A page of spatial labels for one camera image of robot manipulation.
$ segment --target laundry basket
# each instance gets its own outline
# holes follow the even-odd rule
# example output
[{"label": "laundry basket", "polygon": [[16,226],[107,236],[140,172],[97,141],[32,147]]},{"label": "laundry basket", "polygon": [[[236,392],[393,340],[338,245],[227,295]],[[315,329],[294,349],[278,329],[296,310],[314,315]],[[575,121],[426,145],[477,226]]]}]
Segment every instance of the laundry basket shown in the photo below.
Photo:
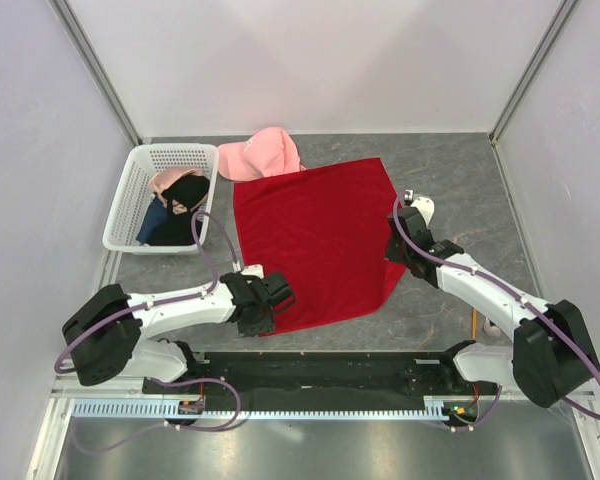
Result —
[{"label": "laundry basket", "polygon": [[[218,176],[218,149],[200,143],[162,143],[141,145],[129,153],[127,163],[118,183],[113,205],[104,228],[102,243],[108,250],[136,255],[198,253],[198,247],[156,247],[141,245],[136,236],[151,202],[151,191],[147,184],[158,172],[170,167],[192,166],[201,169],[209,179],[207,201],[200,208],[211,212],[213,193]],[[209,227],[209,218],[203,217],[200,243],[204,243]]]}]

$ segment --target red cloth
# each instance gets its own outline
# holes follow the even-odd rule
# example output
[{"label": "red cloth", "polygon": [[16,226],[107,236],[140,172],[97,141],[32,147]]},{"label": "red cloth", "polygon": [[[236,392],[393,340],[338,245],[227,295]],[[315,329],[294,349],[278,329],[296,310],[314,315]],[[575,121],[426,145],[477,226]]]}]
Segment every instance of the red cloth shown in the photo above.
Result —
[{"label": "red cloth", "polygon": [[384,259],[395,196],[379,158],[235,185],[245,264],[282,272],[296,295],[276,333],[380,308],[405,271]]}]

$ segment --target white panel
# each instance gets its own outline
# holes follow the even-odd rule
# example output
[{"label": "white panel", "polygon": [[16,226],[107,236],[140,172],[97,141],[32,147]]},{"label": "white panel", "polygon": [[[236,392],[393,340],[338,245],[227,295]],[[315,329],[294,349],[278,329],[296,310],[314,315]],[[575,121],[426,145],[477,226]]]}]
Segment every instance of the white panel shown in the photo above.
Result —
[{"label": "white panel", "polygon": [[559,0],[70,0],[144,136],[487,131]]},{"label": "white panel", "polygon": [[600,0],[580,2],[501,150],[541,285],[580,307],[600,357]]},{"label": "white panel", "polygon": [[0,479],[23,478],[130,145],[45,1],[0,1]]}]

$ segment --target pink baseball cap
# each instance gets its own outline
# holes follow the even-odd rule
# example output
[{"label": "pink baseball cap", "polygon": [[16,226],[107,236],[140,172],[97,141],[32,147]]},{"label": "pink baseball cap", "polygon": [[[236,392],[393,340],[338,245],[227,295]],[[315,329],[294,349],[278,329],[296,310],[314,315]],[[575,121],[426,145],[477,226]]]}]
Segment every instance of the pink baseball cap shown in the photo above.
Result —
[{"label": "pink baseball cap", "polygon": [[218,151],[218,172],[238,182],[305,170],[296,144],[280,127],[260,130],[246,142],[225,143]]}]

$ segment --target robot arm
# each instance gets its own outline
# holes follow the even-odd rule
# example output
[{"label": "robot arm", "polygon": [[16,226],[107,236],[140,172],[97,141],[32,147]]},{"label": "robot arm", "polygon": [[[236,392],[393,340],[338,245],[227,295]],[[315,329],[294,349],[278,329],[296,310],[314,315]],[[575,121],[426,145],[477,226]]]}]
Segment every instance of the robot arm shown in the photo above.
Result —
[{"label": "robot arm", "polygon": [[[436,242],[428,228],[434,212],[430,198],[414,198],[409,192],[405,204],[397,212],[400,229],[394,215],[389,216],[392,236],[387,259],[403,263],[415,277],[464,300],[513,342],[512,348],[467,341],[450,349],[455,373],[460,378],[517,386],[542,407],[553,405],[591,379],[592,374],[574,351],[556,338],[531,309],[552,320],[595,368],[600,369],[584,320],[575,305],[566,300],[551,305],[492,274],[449,240]],[[405,241],[400,230],[406,233],[410,242]]]},{"label": "robot arm", "polygon": [[237,323],[243,336],[271,333],[274,307],[293,292],[281,273],[264,275],[253,265],[210,284],[161,294],[126,295],[120,285],[98,291],[62,328],[67,345],[106,317],[128,312],[87,336],[71,352],[80,383],[92,386],[117,375],[173,381],[196,370],[185,342],[163,343],[151,338],[201,323]]}]

